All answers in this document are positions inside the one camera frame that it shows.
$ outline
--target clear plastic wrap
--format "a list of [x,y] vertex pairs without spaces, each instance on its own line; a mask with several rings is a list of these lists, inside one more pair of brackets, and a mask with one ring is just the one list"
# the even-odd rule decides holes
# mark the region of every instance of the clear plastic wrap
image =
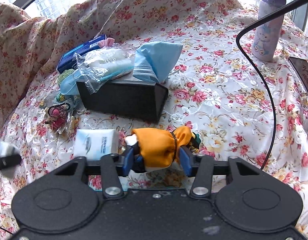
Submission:
[[85,82],[89,93],[96,93],[110,79],[130,73],[134,69],[135,50],[129,44],[114,44],[92,50],[84,56],[76,54],[80,80]]

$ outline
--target pink bow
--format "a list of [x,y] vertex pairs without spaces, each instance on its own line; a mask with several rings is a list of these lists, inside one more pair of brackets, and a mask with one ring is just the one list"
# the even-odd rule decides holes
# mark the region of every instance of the pink bow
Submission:
[[107,38],[107,39],[105,39],[105,40],[99,41],[99,42],[97,43],[97,45],[98,45],[100,48],[102,48],[102,47],[104,47],[104,46],[111,47],[111,46],[113,46],[114,42],[115,42],[115,39],[113,39],[113,38]]

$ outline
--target mask ear loop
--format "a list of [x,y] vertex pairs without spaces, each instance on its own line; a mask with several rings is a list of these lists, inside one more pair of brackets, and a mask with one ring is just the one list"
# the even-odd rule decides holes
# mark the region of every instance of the mask ear loop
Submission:
[[170,76],[172,76],[172,75],[178,73],[179,71],[180,71],[180,68],[179,68],[178,70],[175,70],[175,71],[169,73],[168,76],[170,77]]

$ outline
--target blue package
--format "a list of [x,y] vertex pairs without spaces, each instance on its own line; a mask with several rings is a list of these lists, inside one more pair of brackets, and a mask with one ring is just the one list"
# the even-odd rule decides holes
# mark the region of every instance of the blue package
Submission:
[[65,53],[58,65],[57,65],[57,71],[62,74],[65,70],[67,69],[77,69],[76,66],[76,58],[73,58],[73,55],[75,52],[77,52],[79,55],[83,56],[85,55],[87,52],[95,50],[95,49],[99,49],[99,46],[97,45],[97,43],[99,41],[105,40],[107,38],[107,36],[105,34],[92,39],[84,44],[81,44],[79,46],[77,46],[75,49],[72,49],[71,51]]

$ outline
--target green fuzzy ball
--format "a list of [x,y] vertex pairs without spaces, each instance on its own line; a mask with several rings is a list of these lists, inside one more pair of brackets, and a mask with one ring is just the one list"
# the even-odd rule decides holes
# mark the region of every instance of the green fuzzy ball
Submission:
[[67,78],[70,74],[72,74],[75,70],[67,69],[57,78],[57,85],[60,87],[60,84],[63,82],[65,78]]

